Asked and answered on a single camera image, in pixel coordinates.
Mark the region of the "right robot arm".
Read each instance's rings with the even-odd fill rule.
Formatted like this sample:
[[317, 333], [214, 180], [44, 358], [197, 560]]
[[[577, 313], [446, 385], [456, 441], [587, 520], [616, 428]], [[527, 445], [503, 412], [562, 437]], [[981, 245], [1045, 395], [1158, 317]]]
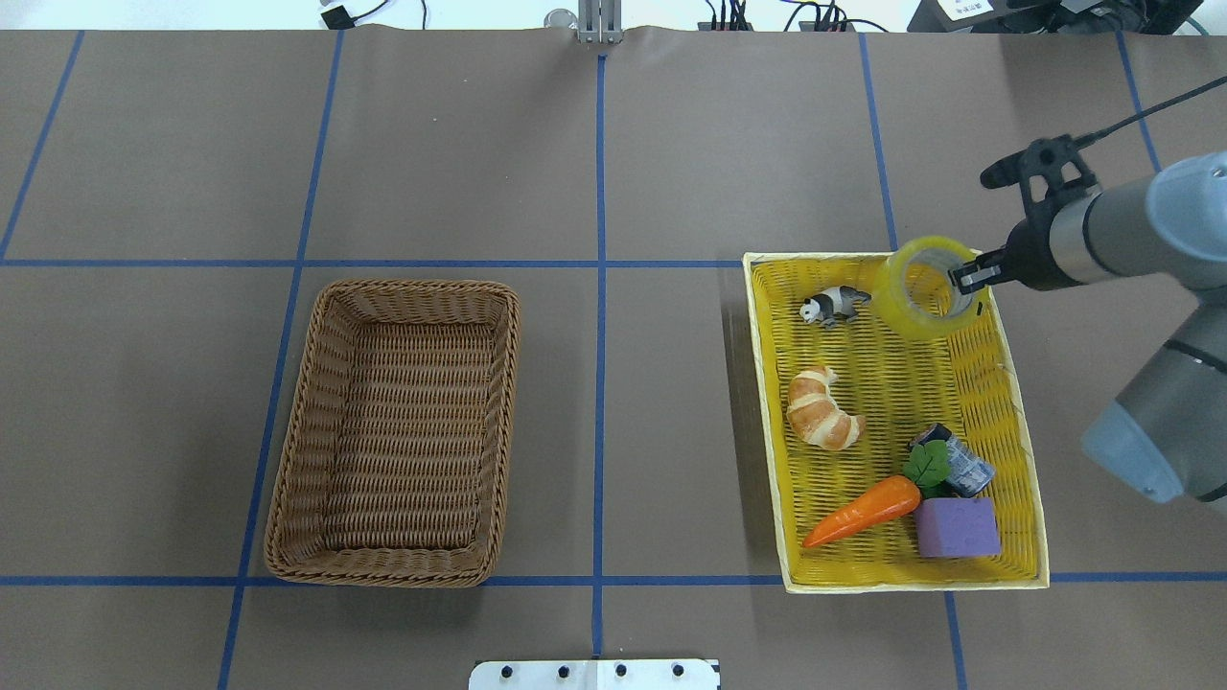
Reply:
[[1225, 153], [1103, 188], [1070, 138], [1039, 139], [979, 176], [1025, 215], [998, 249], [950, 273], [962, 293], [999, 284], [1087, 289], [1123, 340], [1156, 354], [1083, 432], [1085, 454], [1156, 503], [1225, 510]]

